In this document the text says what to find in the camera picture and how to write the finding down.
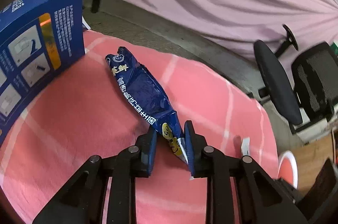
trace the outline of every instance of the floor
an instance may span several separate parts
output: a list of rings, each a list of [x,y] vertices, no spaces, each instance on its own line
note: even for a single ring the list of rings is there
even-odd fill
[[[230,79],[232,83],[244,92],[254,90],[253,88],[255,87],[257,90],[263,86],[259,71],[253,64],[236,57],[229,51],[225,51],[219,45],[200,36],[195,36],[194,33],[190,33],[189,31],[185,32],[185,29],[178,30],[177,25],[171,22],[160,21],[160,19],[157,19],[155,22],[153,18],[149,18],[148,22],[152,23],[152,27],[153,29],[156,28],[156,31],[149,30],[144,25],[147,23],[145,21],[147,16],[143,16],[143,26],[136,25],[121,17],[117,17],[117,8],[114,9],[114,15],[112,15],[104,11],[93,14],[90,8],[86,7],[83,10],[83,17],[92,30],[121,38],[135,45],[142,45],[156,49],[157,51],[169,52],[187,59],[200,61],[219,74],[224,75],[227,79]],[[133,15],[130,15],[129,12],[128,16],[125,12],[123,15],[128,16],[127,19],[131,19],[132,16],[132,19],[137,20],[135,19],[137,15],[134,15],[135,12],[143,11],[135,6],[128,6],[128,8],[132,8]],[[210,53],[217,55],[218,60],[215,61],[215,58],[207,58],[206,55]],[[229,72],[229,67],[231,66],[237,66],[237,69],[235,71],[232,69]],[[256,74],[255,80],[250,81],[252,74]],[[287,122],[277,113],[271,102],[266,103],[264,108],[270,118],[278,153],[303,145],[303,142],[297,135],[291,134]]]

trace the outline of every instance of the blue box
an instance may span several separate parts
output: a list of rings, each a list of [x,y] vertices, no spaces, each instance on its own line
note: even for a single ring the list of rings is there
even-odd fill
[[[0,13],[0,145],[33,98],[85,54],[82,0],[15,0]]]

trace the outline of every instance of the blue snack bag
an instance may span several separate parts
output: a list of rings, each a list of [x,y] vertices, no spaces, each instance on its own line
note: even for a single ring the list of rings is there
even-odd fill
[[[185,138],[164,89],[148,69],[125,47],[118,55],[108,54],[106,61],[127,101],[165,139],[173,153],[188,163]]]

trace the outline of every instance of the black object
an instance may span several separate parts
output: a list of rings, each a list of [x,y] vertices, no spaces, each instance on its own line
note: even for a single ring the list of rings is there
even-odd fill
[[[281,44],[281,46],[277,49],[275,52],[275,56],[279,58],[287,49],[290,45],[293,45],[295,50],[298,51],[298,44],[296,41],[295,36],[293,35],[291,29],[285,24],[283,24],[283,28],[286,30],[286,39],[285,41]]]
[[[35,39],[32,39],[32,49],[30,50],[30,55],[32,55],[35,51],[37,51],[36,41],[35,41]]]
[[[291,65],[300,105],[310,120],[334,114],[338,103],[338,58],[326,42],[300,54]]]
[[[315,184],[297,204],[297,207],[313,224],[337,223],[338,169],[327,159]]]
[[[156,132],[150,128],[147,134],[137,138],[135,146],[117,156],[105,159],[91,156],[33,224],[101,224],[109,177],[112,186],[107,223],[135,224],[135,177],[149,176],[153,161],[148,158],[154,156],[155,140]],[[207,177],[206,224],[234,224],[233,195],[237,196],[241,224],[317,224],[313,222],[314,216],[331,219],[337,211],[338,202],[331,198],[336,196],[338,188],[337,176],[332,175],[337,172],[333,164],[326,164],[317,179],[320,184],[316,181],[316,187],[325,187],[328,193],[322,194],[317,202],[311,194],[301,199],[296,189],[283,180],[272,180],[250,156],[232,158],[208,146],[204,136],[195,134],[191,121],[185,123],[185,140],[190,171],[195,178]],[[231,177],[235,192],[232,192]],[[315,213],[308,215],[306,209],[298,208],[298,203],[302,209],[311,204]]]
[[[45,68],[45,67],[43,67],[43,66],[39,66],[39,65],[37,65],[37,70],[45,71],[45,70],[46,70],[46,68]]]
[[[256,41],[253,49],[266,87],[264,89],[265,94],[270,95],[271,101],[281,116],[285,117],[293,125],[300,125],[303,119],[282,64],[263,41]]]
[[[254,94],[253,94],[252,92],[248,92],[248,93],[246,93],[246,95],[247,95],[249,98],[254,99]]]
[[[287,31],[287,40],[275,55],[260,40],[255,42],[254,52],[265,84],[259,95],[270,95],[277,111],[288,120],[291,133],[295,134],[323,118],[330,121],[334,115],[334,105],[338,103],[338,59],[326,42],[301,53],[291,65],[295,82],[292,90],[277,56],[291,44],[296,49],[298,45],[290,29],[286,25],[283,27]],[[295,129],[294,125],[303,122],[299,108],[304,108],[310,122]]]
[[[92,13],[97,13],[99,11],[100,2],[101,2],[101,0],[93,0],[92,1],[92,9],[91,9]]]

